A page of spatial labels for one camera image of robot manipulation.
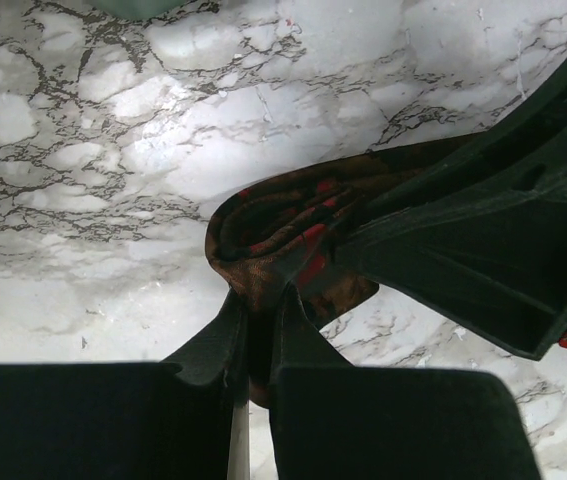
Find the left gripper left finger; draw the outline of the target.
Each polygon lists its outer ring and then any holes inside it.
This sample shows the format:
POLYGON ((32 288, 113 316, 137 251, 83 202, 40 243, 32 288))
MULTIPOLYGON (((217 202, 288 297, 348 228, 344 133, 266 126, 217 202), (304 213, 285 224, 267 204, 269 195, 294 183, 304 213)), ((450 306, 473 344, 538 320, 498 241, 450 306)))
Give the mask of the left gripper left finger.
POLYGON ((162 361, 0 364, 0 479, 245 479, 247 318, 162 361))

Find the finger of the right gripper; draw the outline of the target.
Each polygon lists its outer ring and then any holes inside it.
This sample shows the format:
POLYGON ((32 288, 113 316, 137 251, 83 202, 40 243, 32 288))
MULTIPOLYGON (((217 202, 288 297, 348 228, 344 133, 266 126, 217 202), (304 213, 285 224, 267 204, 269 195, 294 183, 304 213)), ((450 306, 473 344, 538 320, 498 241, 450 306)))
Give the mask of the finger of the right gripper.
POLYGON ((523 103, 492 128, 405 145, 375 155, 393 174, 422 173, 375 196, 369 213, 389 213, 463 190, 514 168, 548 147, 567 153, 567 58, 523 103))
POLYGON ((337 263, 517 356, 567 340, 567 181, 458 190, 412 180, 375 198, 337 263))

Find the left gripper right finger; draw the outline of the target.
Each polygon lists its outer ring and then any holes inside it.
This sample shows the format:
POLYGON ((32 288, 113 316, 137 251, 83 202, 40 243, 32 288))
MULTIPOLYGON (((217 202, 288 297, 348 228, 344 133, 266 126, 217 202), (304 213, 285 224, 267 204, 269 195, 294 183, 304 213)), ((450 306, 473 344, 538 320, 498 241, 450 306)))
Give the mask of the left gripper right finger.
POLYGON ((270 426, 282 479, 537 479, 515 400, 481 371, 356 367, 288 288, 270 426))

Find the brown red patterned tie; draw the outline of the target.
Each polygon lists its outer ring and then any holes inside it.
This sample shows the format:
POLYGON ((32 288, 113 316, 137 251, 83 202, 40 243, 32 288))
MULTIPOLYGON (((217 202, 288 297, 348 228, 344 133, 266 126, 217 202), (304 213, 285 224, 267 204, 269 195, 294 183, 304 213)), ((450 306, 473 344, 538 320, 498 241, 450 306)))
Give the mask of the brown red patterned tie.
POLYGON ((294 286, 316 328, 374 296, 379 286, 335 264, 334 245, 361 224, 363 206, 458 149, 448 138, 341 158, 274 176, 227 199, 207 227, 205 254, 248 314, 249 397, 272 404, 274 323, 294 286))

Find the green compartment tray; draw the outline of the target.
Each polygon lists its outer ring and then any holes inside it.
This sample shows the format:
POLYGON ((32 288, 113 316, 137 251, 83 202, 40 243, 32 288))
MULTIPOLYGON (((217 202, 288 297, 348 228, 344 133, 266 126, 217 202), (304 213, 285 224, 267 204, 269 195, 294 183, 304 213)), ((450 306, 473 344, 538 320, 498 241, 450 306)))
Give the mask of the green compartment tray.
POLYGON ((87 0, 96 9, 126 20, 146 20, 180 7, 188 0, 87 0))

